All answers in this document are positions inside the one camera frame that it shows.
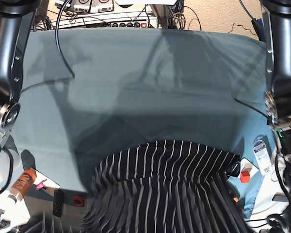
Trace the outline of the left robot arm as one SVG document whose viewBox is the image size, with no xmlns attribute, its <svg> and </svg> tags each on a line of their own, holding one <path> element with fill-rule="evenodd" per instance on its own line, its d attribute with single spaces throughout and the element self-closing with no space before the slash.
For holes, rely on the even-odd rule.
<svg viewBox="0 0 291 233">
<path fill-rule="evenodd" d="M 276 143 L 275 172 L 289 204 L 283 215 L 270 215 L 274 233 L 291 233 L 291 0 L 262 0 L 266 41 L 265 93 L 268 121 Z"/>
</svg>

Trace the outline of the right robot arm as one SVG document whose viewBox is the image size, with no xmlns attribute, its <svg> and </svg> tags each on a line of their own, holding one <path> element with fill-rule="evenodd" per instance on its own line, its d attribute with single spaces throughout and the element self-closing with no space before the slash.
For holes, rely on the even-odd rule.
<svg viewBox="0 0 291 233">
<path fill-rule="evenodd" d="M 38 0 L 0 0 L 0 153 L 6 152 L 10 163 L 0 194 L 9 186 L 13 174 L 14 159 L 5 144 L 20 111 L 23 60 L 39 5 Z"/>
</svg>

